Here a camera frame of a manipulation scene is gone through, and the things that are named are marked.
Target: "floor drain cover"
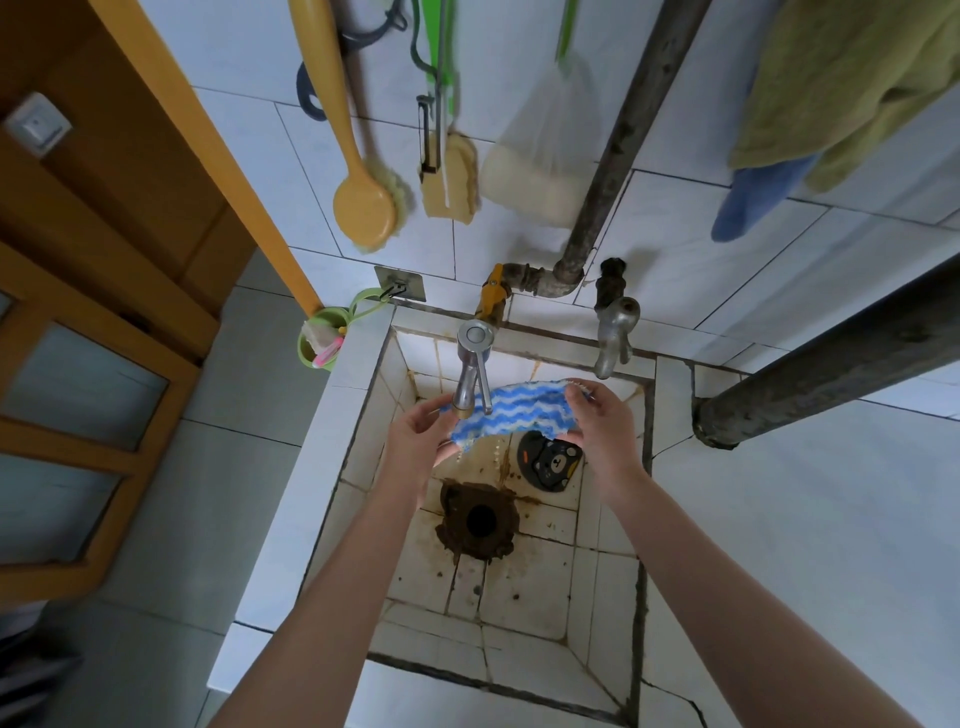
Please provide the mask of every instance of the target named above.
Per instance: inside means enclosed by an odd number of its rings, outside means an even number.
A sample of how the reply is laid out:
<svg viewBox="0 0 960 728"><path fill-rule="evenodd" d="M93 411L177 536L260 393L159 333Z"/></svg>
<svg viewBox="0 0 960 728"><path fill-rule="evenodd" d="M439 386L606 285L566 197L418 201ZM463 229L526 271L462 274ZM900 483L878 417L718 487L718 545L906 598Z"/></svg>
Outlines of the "floor drain cover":
<svg viewBox="0 0 960 728"><path fill-rule="evenodd" d="M583 458L584 452L576 445L550 440L539 432L527 432L516 447L520 473L547 493L565 489Z"/></svg>
<svg viewBox="0 0 960 728"><path fill-rule="evenodd" d="M445 481L440 490L444 522L437 537L456 554L490 561L514 550L520 525L513 499L493 486Z"/></svg>

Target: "blue striped cloth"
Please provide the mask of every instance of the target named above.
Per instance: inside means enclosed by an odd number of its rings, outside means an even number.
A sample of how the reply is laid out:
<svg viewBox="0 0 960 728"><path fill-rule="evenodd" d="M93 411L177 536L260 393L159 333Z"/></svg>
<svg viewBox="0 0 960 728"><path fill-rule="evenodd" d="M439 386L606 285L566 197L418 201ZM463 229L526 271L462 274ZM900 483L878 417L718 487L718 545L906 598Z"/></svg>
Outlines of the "blue striped cloth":
<svg viewBox="0 0 960 728"><path fill-rule="evenodd" d="M473 414L453 428L450 439L466 452L487 435L537 430L554 440L577 428L564 389L567 381L524 381L491 392L493 414L485 415L477 392Z"/></svg>

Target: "tile floor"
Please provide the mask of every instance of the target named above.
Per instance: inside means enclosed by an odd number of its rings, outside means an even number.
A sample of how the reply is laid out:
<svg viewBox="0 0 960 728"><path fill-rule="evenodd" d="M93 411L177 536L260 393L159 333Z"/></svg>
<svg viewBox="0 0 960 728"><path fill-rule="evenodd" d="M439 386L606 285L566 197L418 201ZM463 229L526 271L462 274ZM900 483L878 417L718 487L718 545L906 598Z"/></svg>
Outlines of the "tile floor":
<svg viewBox="0 0 960 728"><path fill-rule="evenodd" d="M324 389L301 322L255 255L106 584L48 619L84 664L46 726L204 728L226 699L206 679Z"/></svg>

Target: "plastic bag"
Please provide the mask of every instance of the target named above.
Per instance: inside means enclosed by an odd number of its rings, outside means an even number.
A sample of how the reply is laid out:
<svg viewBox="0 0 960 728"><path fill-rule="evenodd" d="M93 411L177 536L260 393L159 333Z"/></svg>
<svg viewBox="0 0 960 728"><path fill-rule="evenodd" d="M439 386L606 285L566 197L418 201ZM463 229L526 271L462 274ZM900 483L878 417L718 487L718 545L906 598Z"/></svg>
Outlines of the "plastic bag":
<svg viewBox="0 0 960 728"><path fill-rule="evenodd" d="M593 179L599 98L570 51L540 79L480 170L480 194L543 225L572 228Z"/></svg>

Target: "hanging towel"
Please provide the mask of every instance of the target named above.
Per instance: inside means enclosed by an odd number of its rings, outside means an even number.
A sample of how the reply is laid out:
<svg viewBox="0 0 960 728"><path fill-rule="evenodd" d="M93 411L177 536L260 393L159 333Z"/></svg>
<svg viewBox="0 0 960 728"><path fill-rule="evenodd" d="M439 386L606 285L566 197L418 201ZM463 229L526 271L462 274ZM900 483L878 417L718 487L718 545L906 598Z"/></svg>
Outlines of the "hanging towel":
<svg viewBox="0 0 960 728"><path fill-rule="evenodd" d="M573 410L564 396L567 384L568 381L525 381L494 389L491 415L484 414L478 392L473 414L457 423L450 439L463 451L472 448L481 437L511 432L536 430L547 439L555 440L577 427Z"/></svg>
<svg viewBox="0 0 960 728"><path fill-rule="evenodd" d="M760 59L733 169L821 154L818 192L960 78L960 0L786 0Z"/></svg>
<svg viewBox="0 0 960 728"><path fill-rule="evenodd" d="M787 198L819 158L820 155L809 155L733 172L733 185L710 231L713 241L729 243L746 235L760 218Z"/></svg>

